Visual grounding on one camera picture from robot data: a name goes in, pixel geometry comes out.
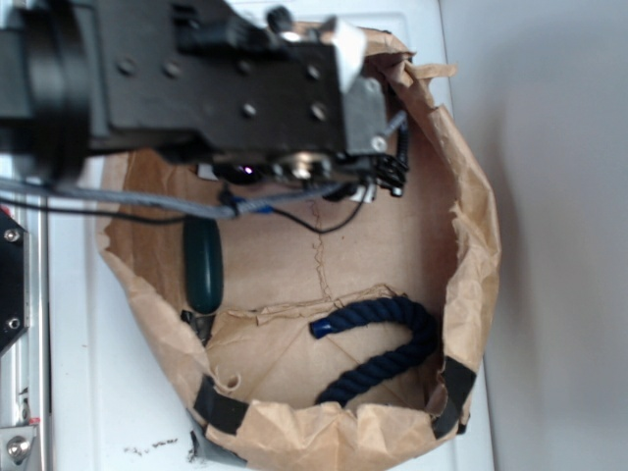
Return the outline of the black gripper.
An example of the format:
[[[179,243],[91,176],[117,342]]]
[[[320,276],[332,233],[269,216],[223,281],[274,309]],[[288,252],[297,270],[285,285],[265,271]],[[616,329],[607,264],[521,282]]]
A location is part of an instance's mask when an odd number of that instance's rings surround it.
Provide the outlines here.
[[[368,35],[340,18],[259,26],[224,1],[96,1],[90,149],[151,148],[230,180],[374,183],[401,196],[405,118],[366,71]]]

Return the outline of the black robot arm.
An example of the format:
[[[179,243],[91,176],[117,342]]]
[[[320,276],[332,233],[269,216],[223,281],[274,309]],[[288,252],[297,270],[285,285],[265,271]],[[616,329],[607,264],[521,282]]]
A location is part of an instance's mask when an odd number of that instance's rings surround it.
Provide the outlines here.
[[[363,30],[282,6],[257,24],[226,1],[29,1],[1,28],[1,148],[47,183],[150,148],[232,184],[401,196],[407,123],[388,118],[366,49]]]

